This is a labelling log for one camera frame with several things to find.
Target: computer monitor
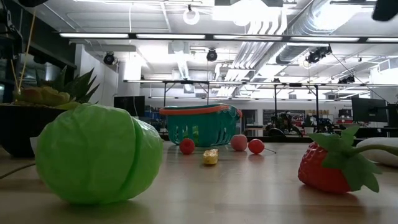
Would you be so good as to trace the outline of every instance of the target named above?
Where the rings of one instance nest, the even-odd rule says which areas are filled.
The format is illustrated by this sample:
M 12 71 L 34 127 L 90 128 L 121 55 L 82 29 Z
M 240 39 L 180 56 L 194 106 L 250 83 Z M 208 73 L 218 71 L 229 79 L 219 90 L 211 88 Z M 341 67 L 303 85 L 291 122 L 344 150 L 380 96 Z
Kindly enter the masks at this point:
M 145 116 L 145 96 L 116 96 L 113 106 L 126 110 L 131 116 Z
M 386 101 L 366 98 L 352 98 L 353 119 L 363 122 L 387 122 Z

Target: yellow toy piece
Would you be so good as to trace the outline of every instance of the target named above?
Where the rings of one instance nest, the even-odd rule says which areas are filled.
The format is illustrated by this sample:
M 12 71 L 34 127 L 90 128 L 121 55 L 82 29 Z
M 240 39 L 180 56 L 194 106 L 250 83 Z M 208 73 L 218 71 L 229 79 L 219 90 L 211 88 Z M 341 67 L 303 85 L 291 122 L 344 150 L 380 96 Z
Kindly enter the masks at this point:
M 205 153 L 203 153 L 203 163 L 206 165 L 214 165 L 218 161 L 218 150 L 217 149 L 211 149 L 211 150 L 206 150 Z

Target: plastic strawberry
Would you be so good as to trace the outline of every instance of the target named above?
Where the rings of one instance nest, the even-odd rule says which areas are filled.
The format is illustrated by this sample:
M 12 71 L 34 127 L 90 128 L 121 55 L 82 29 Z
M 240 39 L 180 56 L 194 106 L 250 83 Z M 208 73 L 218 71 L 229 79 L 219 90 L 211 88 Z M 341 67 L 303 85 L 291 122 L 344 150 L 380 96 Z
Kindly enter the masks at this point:
M 380 149 L 398 156 L 398 148 L 383 145 L 352 147 L 359 127 L 351 127 L 337 134 L 309 134 L 312 140 L 298 169 L 298 178 L 316 189 L 343 194 L 360 190 L 363 185 L 379 192 L 374 174 L 381 170 L 360 152 Z

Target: toy cabbage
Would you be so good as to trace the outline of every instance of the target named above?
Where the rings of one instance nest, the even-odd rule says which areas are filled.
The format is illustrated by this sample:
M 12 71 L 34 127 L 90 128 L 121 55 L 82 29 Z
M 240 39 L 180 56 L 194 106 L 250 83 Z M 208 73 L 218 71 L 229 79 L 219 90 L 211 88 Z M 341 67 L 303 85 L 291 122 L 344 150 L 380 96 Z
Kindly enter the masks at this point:
M 118 202 L 151 185 L 162 150 L 157 131 L 127 111 L 83 104 L 44 128 L 37 144 L 37 172 L 70 203 Z

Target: small red ball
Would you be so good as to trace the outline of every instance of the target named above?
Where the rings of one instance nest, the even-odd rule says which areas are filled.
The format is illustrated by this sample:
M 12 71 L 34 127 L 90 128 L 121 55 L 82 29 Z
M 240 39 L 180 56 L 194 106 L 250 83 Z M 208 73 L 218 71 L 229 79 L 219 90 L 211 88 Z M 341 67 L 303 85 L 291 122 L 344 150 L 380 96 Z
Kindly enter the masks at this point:
M 264 143 L 258 139 L 249 142 L 249 150 L 254 154 L 260 154 L 264 150 Z
M 192 139 L 184 139 L 180 143 L 180 151 L 184 155 L 189 155 L 193 153 L 195 150 L 195 143 L 192 141 Z
M 243 134 L 237 134 L 234 135 L 231 139 L 231 147 L 235 151 L 245 151 L 246 148 L 248 147 L 248 139 L 245 135 Z

